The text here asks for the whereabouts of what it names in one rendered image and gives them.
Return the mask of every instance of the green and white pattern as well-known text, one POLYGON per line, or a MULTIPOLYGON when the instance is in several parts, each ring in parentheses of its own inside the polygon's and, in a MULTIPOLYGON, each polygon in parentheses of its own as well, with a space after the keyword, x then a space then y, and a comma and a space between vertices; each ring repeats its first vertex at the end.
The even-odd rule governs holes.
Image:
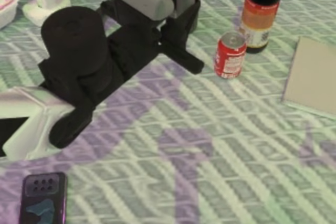
MULTIPOLYGON (((71 1, 96 9, 103 0, 71 1)), ((239 25, 242 5, 202 0, 188 41, 206 63, 202 74, 159 56, 59 155, 1 160, 0 224, 16 223, 26 175, 58 171, 69 178, 67 224, 196 224, 195 203, 175 177, 197 185, 198 223, 336 223, 335 121, 280 103, 299 36, 336 44, 336 0, 282 0, 267 49, 247 55, 238 78, 221 79, 213 71, 217 41, 239 25), (315 155, 302 151, 307 124, 320 146, 315 155), (185 145, 208 154, 197 176, 162 158, 166 147, 185 145)), ((46 56, 39 28, 19 13, 0 31, 0 91, 40 84, 37 64, 46 56)))

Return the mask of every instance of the cell phone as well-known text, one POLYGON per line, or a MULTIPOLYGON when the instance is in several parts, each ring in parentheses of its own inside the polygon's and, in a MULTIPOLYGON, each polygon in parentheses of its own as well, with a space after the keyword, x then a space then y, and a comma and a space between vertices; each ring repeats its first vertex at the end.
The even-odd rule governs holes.
POLYGON ((67 177, 29 175, 23 181, 19 224, 65 224, 67 177))

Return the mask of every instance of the white container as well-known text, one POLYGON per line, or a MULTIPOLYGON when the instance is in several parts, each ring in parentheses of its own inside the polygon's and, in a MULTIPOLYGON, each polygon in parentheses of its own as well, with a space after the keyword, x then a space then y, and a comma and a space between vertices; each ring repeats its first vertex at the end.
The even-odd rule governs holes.
POLYGON ((3 1, 4 0, 0 0, 0 29, 4 28, 14 20, 19 0, 13 0, 2 8, 1 2, 3 1))

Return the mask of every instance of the fan base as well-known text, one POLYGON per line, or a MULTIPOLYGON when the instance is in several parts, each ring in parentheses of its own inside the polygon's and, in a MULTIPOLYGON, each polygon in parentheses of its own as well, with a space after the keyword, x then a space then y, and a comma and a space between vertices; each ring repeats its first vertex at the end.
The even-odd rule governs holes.
POLYGON ((40 27, 51 14, 70 6, 70 0, 56 0, 56 5, 54 8, 44 9, 37 4, 37 0, 32 0, 23 6, 22 11, 27 19, 29 19, 36 26, 40 27))

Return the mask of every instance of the can top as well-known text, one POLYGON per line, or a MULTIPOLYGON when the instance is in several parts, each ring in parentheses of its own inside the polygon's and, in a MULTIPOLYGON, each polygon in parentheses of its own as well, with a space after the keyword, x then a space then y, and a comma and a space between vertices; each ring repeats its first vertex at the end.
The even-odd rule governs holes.
POLYGON ((245 37, 238 31, 228 31, 220 38, 224 46, 231 49, 238 49, 245 44, 245 37))

